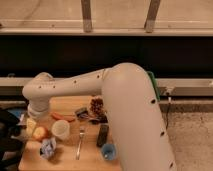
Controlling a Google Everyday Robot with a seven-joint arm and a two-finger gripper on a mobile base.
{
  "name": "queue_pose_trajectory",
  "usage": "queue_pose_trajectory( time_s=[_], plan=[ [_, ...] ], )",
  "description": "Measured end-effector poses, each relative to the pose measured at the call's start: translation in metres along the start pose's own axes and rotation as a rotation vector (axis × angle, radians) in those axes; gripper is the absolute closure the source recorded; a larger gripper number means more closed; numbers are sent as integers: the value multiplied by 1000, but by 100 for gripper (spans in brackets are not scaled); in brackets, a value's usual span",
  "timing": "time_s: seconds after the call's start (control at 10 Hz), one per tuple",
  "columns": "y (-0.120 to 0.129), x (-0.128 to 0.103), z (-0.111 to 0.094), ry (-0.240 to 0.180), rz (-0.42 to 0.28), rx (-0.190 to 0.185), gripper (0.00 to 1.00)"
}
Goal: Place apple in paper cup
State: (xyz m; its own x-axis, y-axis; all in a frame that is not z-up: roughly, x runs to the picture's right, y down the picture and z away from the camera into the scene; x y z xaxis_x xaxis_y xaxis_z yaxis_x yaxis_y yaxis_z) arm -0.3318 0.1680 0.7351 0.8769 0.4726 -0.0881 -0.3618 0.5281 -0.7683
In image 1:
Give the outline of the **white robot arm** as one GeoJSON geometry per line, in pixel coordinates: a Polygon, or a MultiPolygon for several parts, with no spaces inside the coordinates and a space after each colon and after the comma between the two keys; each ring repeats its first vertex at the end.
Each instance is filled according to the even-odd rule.
{"type": "Polygon", "coordinates": [[[33,118],[48,112],[52,97],[100,95],[122,171],[177,171],[154,87],[137,64],[121,63],[62,80],[43,72],[22,94],[33,118]]]}

